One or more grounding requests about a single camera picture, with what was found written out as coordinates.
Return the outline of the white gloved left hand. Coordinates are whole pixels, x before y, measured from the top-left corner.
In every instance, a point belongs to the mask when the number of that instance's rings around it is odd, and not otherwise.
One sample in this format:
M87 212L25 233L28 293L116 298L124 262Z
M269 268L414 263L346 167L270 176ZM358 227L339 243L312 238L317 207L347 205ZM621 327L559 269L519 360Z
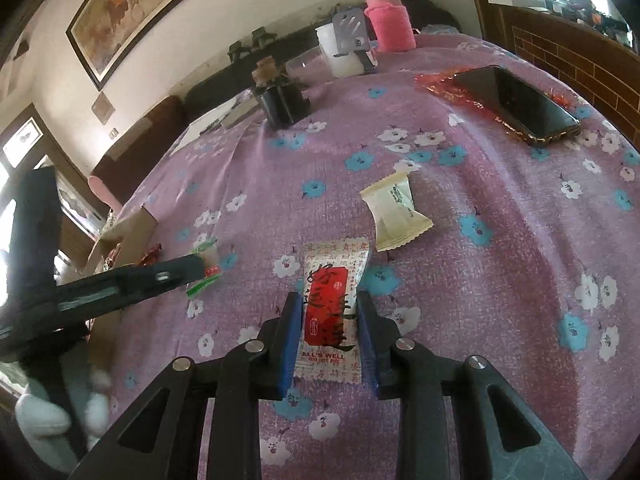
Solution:
M38 351L21 368L27 386L15 405L17 427L43 463L70 474L106 433L111 377L89 362L84 340L62 354Z

